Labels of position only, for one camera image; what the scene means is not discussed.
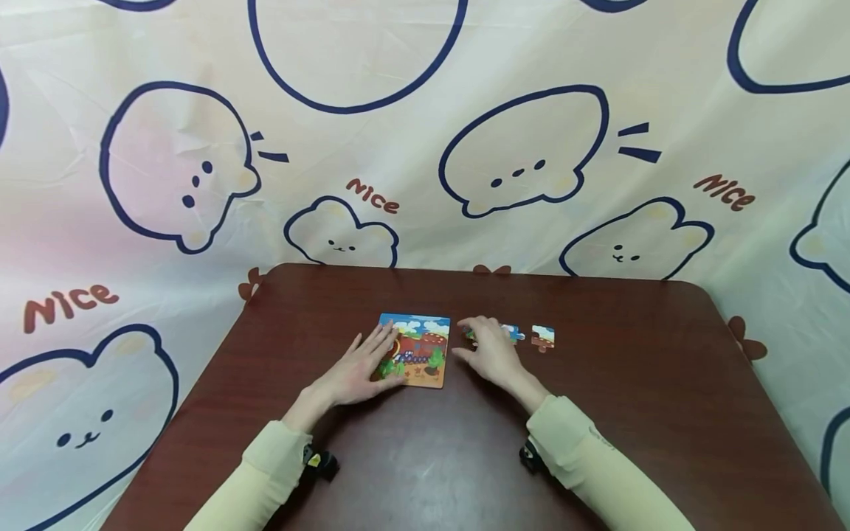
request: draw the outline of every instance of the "wrist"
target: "wrist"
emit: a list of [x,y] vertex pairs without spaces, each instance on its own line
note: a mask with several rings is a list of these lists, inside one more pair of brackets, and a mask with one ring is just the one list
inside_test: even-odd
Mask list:
[[306,387],[281,420],[291,430],[309,433],[331,407],[333,400],[330,395],[315,387]]
[[551,394],[536,376],[525,369],[514,376],[506,389],[523,405],[529,415],[533,415]]

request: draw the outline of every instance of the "wrinkled fabric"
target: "wrinkled fabric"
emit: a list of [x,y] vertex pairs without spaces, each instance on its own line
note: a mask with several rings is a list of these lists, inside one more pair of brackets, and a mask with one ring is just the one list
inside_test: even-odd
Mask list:
[[292,262],[695,283],[850,523],[849,15],[0,0],[4,525],[97,528]]

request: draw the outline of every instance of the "colorful puzzle picture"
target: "colorful puzzle picture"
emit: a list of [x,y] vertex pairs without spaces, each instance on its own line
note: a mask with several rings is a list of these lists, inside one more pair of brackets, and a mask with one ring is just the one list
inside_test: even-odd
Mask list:
[[443,387],[445,353],[449,347],[448,317],[381,314],[381,324],[393,321],[399,329],[395,344],[378,365],[373,379],[402,375],[405,385]]
[[[517,341],[524,341],[525,334],[519,331],[519,327],[516,325],[500,325],[501,329],[507,332],[508,336],[511,338],[511,343],[514,345],[517,344]],[[475,341],[475,332],[473,329],[468,328],[466,326],[463,327],[463,335],[468,339],[473,340],[473,345],[475,347],[478,346],[478,343]]]
[[537,346],[537,350],[545,353],[549,348],[555,348],[555,329],[548,326],[531,326],[531,344]]

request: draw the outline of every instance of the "hand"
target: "hand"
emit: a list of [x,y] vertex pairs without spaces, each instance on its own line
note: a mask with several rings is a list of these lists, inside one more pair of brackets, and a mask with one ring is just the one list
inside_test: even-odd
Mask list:
[[459,321],[458,325],[473,329],[475,341],[479,344],[478,350],[452,348],[451,352],[467,362],[482,378],[507,390],[511,380],[516,379],[525,369],[510,336],[499,326],[499,321],[479,315]]
[[393,328],[391,322],[384,326],[378,325],[363,344],[360,344],[363,335],[358,334],[339,361],[301,391],[295,404],[283,417],[283,422],[292,430],[309,432],[333,406],[363,402],[403,384],[403,376],[369,381],[398,334],[399,331]]
[[485,380],[511,393],[533,415],[550,392],[523,367],[507,330],[503,330],[496,319],[484,315],[468,317],[458,324],[473,329],[478,350],[455,347],[451,353],[467,362]]

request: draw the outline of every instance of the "cartoon eyes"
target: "cartoon eyes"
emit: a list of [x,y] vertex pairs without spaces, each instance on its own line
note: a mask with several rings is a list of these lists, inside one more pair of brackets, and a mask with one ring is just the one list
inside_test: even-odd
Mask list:
[[[112,416],[113,416],[114,414],[115,414],[115,412],[114,412],[114,411],[112,411],[112,410],[106,410],[106,411],[104,411],[103,415],[101,415],[101,416],[100,416],[100,421],[101,421],[101,422],[106,422],[106,421],[108,421],[109,419],[111,419],[111,418],[112,418]],[[62,435],[60,435],[60,436],[59,436],[59,438],[56,440],[56,446],[58,446],[58,447],[62,448],[63,446],[65,446],[66,444],[68,444],[70,441],[71,441],[71,434],[70,434],[70,433],[63,433],[63,434],[62,434]]]
[[[617,244],[617,245],[614,246],[615,251],[620,251],[620,250],[622,250],[622,248],[623,248],[623,246],[621,246],[620,244]],[[640,255],[636,254],[633,257],[629,258],[629,260],[631,260],[632,262],[634,262],[635,260],[640,260]]]
[[[205,174],[209,175],[213,172],[213,164],[210,161],[204,161],[201,163],[201,170],[203,170]],[[192,186],[194,186],[195,188],[201,186],[201,178],[199,178],[197,175],[192,176]],[[195,206],[195,198],[191,195],[184,195],[183,206],[185,206],[186,208],[191,208]]]
[[[331,246],[336,245],[335,243],[333,243],[333,240],[328,240],[328,241],[327,241],[327,243],[328,243],[328,245],[331,245]],[[349,251],[354,251],[355,249],[357,249],[357,247],[355,247],[355,246],[348,246],[348,250],[349,250]]]
[[[534,169],[539,170],[539,169],[543,168],[545,165],[546,165],[546,159],[540,159],[540,160],[539,160],[539,161],[537,161],[537,163],[534,165]],[[512,175],[513,177],[519,177],[519,176],[520,176],[520,175],[522,175],[523,173],[525,173],[525,168],[521,167],[521,168],[519,168],[518,170],[514,170],[514,172],[513,172],[513,173],[511,173],[511,175]],[[490,187],[491,187],[491,188],[498,188],[499,186],[502,186],[502,180],[501,180],[501,179],[499,179],[499,178],[495,178],[495,179],[493,179],[493,182],[492,182],[492,183],[490,183]]]

